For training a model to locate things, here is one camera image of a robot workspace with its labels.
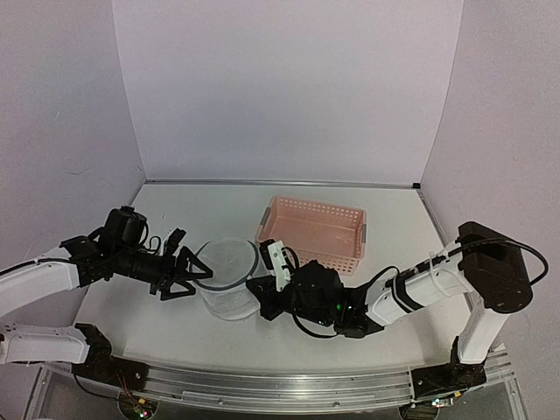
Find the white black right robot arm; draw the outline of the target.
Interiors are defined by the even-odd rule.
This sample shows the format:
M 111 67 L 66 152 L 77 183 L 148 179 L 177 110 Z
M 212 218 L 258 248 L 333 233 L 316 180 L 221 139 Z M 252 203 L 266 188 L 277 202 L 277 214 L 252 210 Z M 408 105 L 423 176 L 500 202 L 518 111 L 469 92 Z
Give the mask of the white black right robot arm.
M 478 299 L 451 346 L 449 362 L 412 370 L 416 401 L 462 392 L 486 382 L 487 354 L 508 318 L 529 305 L 542 277 L 529 277 L 523 255 L 546 263 L 537 250 L 474 221 L 458 238 L 406 270 L 389 266 L 369 281 L 346 287 L 335 269 L 316 260 L 300 264 L 294 251 L 267 240 L 260 252 L 269 275 L 251 278 L 247 289 L 272 321 L 283 313 L 309 336 L 305 321 L 331 327 L 333 337 L 363 339 L 425 307 L 474 293 Z

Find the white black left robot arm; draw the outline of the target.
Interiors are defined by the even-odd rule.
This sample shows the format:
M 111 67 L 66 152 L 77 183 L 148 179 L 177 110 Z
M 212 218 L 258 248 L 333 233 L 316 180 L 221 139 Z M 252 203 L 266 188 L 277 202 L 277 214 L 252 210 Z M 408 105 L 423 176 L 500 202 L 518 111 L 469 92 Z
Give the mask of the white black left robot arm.
M 161 300 L 195 294 L 192 283 L 208 279 L 213 271 L 189 248 L 168 241 L 161 255 L 139 246 L 111 251 L 86 237 L 64 241 L 53 251 L 1 272 L 1 314 L 6 316 L 51 295 L 87 287 L 113 275 L 150 286 Z M 2 364 L 67 362 L 74 375 L 118 384 L 131 379 L 135 389 L 144 385 L 147 367 L 116 358 L 101 331 L 90 324 L 66 327 L 4 325 L 1 328 Z

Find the white mesh laundry bag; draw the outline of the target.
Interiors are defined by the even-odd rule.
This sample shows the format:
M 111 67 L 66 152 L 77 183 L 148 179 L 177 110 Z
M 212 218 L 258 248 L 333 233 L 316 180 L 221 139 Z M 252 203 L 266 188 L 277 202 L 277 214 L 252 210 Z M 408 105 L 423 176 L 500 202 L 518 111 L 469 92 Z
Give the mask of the white mesh laundry bag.
M 258 310 L 257 299 L 246 287 L 260 266 L 253 242 L 233 237 L 208 241 L 196 256 L 213 272 L 211 277 L 195 281 L 212 315 L 225 321 L 239 321 Z

